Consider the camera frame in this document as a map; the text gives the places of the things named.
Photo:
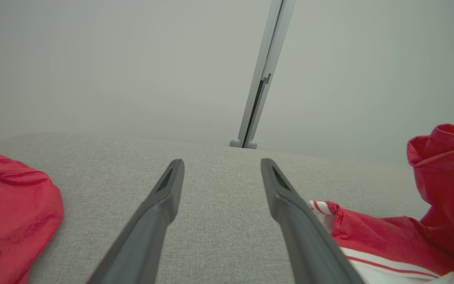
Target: gray fabric surface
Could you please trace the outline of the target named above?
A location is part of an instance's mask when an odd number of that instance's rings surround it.
[[[428,205],[409,167],[152,140],[43,133],[0,142],[0,154],[46,172],[65,217],[33,264],[29,283],[84,283],[173,159],[185,163],[178,216],[157,283],[293,283],[271,218],[260,159],[276,161],[306,200],[332,200],[376,217],[421,218]]]

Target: textured fabric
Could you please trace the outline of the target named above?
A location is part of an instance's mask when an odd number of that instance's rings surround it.
[[[331,201],[323,202],[311,200],[308,202],[308,205],[328,233],[331,234],[334,230],[336,217],[338,223],[343,223],[341,218],[344,217],[344,212],[342,215],[336,216],[336,214],[343,209],[340,209],[335,203]],[[386,231],[390,233],[391,228],[387,227],[386,223],[383,225],[384,228],[386,228]],[[376,229],[378,228],[367,228],[366,230],[364,226],[352,228],[353,232],[359,232],[359,234],[351,235],[351,237],[362,237],[362,233],[374,232]],[[369,241],[373,242],[373,245],[377,249],[383,249],[383,247],[378,246],[379,244],[376,243],[377,240],[373,240],[371,235],[368,235],[368,238],[370,238]],[[384,244],[387,247],[390,247],[391,245],[389,241],[385,241]],[[400,248],[402,253],[407,254],[410,252],[410,249],[406,250],[405,244],[397,244],[396,246]],[[351,248],[340,249],[355,270],[357,270],[365,284],[454,284],[453,272],[440,276],[431,270],[414,264],[393,261],[378,255],[352,250]]]
[[[47,174],[0,155],[0,284],[25,284],[63,219]]]
[[[335,216],[331,236],[340,247],[446,275],[454,271],[454,125],[442,124],[431,135],[411,139],[407,158],[418,191],[431,205],[421,221],[407,216],[375,218],[331,201],[309,204],[313,212]],[[405,273],[435,277],[417,269]]]
[[[293,283],[272,219],[260,159],[272,158],[305,200],[335,200],[376,217],[421,218],[411,167],[153,140],[42,133],[0,142],[0,153],[50,175],[65,217],[31,269],[31,284],[84,283],[171,160],[185,163],[178,215],[157,283]]]
[[[425,239],[454,257],[454,125],[439,125],[407,145],[416,184],[432,207],[421,220]]]

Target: white stripe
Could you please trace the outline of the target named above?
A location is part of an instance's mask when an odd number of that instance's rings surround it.
[[[316,202],[318,207],[320,207],[320,210],[325,213],[326,215],[331,215],[332,213],[330,212],[330,210],[328,210],[328,205],[326,202],[324,201],[317,201]]]
[[[366,277],[366,275],[364,275],[364,269],[365,268],[370,268],[372,270],[378,271],[379,273],[384,273],[385,275],[394,275],[394,276],[397,276],[397,277],[412,278],[412,279],[415,279],[415,280],[416,279],[418,279],[418,280],[426,280],[425,282],[427,282],[427,280],[436,280],[436,277],[432,277],[432,276],[428,276],[428,275],[419,275],[419,274],[414,274],[414,273],[398,273],[396,271],[383,269],[381,267],[373,266],[373,265],[370,265],[370,264],[367,264],[367,263],[363,263],[363,262],[359,262],[359,261],[355,261],[355,260],[350,260],[350,259],[348,259],[348,260],[350,261],[352,266],[355,268],[355,270],[357,270],[357,272],[360,275],[362,275],[362,277],[364,278],[364,282],[366,282],[366,283],[371,283],[371,282],[369,282],[368,279],[365,278]]]
[[[405,263],[405,262],[398,262],[398,261],[393,261],[393,260],[389,260],[389,259],[386,259],[384,257],[380,257],[380,256],[377,256],[377,255],[373,255],[373,254],[369,254],[369,253],[364,253],[364,252],[361,252],[361,251],[358,251],[358,250],[352,250],[351,248],[341,248],[342,252],[347,255],[347,256],[351,256],[351,257],[356,257],[358,259],[362,259],[362,260],[367,260],[367,261],[370,261],[370,262],[374,262],[374,263],[377,263],[377,264],[381,264],[381,265],[384,265],[384,266],[388,266],[389,268],[394,268],[394,269],[399,269],[399,270],[413,270],[413,271],[418,271],[420,273],[427,273],[427,274],[430,274],[430,275],[434,275],[435,277],[439,277],[439,275],[437,273],[434,273],[428,269],[425,269],[421,266],[417,266],[417,265],[414,265],[414,264],[409,264],[409,263]],[[361,263],[361,262],[355,262],[357,264],[365,264],[365,265],[368,265],[369,267],[373,268],[373,269],[378,269],[378,270],[382,270],[384,272],[386,271],[391,271],[391,270],[387,270],[387,269],[383,269],[383,268],[380,268],[380,267],[377,267],[377,266],[372,266],[372,265],[369,265],[367,263]],[[412,273],[397,273],[397,275],[413,275]],[[407,277],[418,277],[418,278],[424,278],[424,279],[428,279],[427,276],[425,275],[416,275],[416,276],[407,276]]]

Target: white fabric trim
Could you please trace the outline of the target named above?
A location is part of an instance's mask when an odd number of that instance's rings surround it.
[[[439,279],[430,281],[429,284],[454,284],[454,273],[448,273]]]
[[[330,210],[328,210],[328,205],[326,202],[323,202],[323,201],[317,201],[316,202],[318,204],[318,206],[320,207],[320,210],[325,213],[326,215],[331,215],[332,213],[330,212]]]
[[[420,267],[420,266],[417,266],[417,265],[414,265],[414,264],[409,264],[409,263],[405,263],[405,262],[398,262],[398,261],[389,260],[389,259],[386,259],[384,257],[377,256],[377,255],[364,253],[364,252],[361,252],[361,251],[358,251],[358,250],[352,250],[351,248],[349,248],[349,249],[348,248],[341,248],[341,250],[347,257],[355,257],[355,258],[358,258],[358,259],[361,259],[361,260],[366,260],[366,261],[373,262],[373,263],[376,263],[376,264],[380,264],[380,265],[383,265],[383,266],[386,266],[386,267],[389,267],[389,268],[393,268],[393,269],[396,269],[396,270],[409,270],[409,271],[417,271],[417,272],[420,272],[420,273],[428,274],[428,275],[420,275],[420,274],[417,274],[417,273],[398,272],[398,271],[393,271],[393,270],[390,270],[390,269],[385,269],[383,267],[378,267],[378,266],[375,266],[375,265],[371,265],[371,264],[368,264],[368,263],[364,263],[364,262],[359,262],[359,261],[355,261],[355,260],[351,260],[351,259],[349,260],[351,263],[353,263],[355,265],[367,266],[367,267],[369,267],[371,269],[382,271],[384,273],[388,273],[388,274],[391,274],[391,275],[398,275],[398,276],[418,278],[418,279],[427,279],[427,280],[433,280],[433,279],[436,279],[436,278],[440,277],[440,275],[438,275],[437,273],[434,273],[434,272],[432,272],[432,271],[430,271],[428,269],[425,269],[423,267]]]
[[[316,209],[316,206],[315,206],[313,200],[310,200],[310,201],[308,202],[308,204],[309,204],[309,208],[311,208],[311,211],[313,211],[313,212],[314,212],[315,214],[317,214],[317,215],[318,215],[318,214],[321,214],[321,215],[322,215],[322,213]]]

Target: red jacket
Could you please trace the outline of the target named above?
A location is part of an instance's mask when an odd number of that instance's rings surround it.
[[[29,269],[63,219],[47,174],[0,155],[0,283],[25,284]]]
[[[429,212],[420,221],[378,219],[327,201],[326,209],[335,215],[331,235],[341,247],[445,275],[454,271],[454,125],[439,125],[431,135],[411,139],[407,158]]]

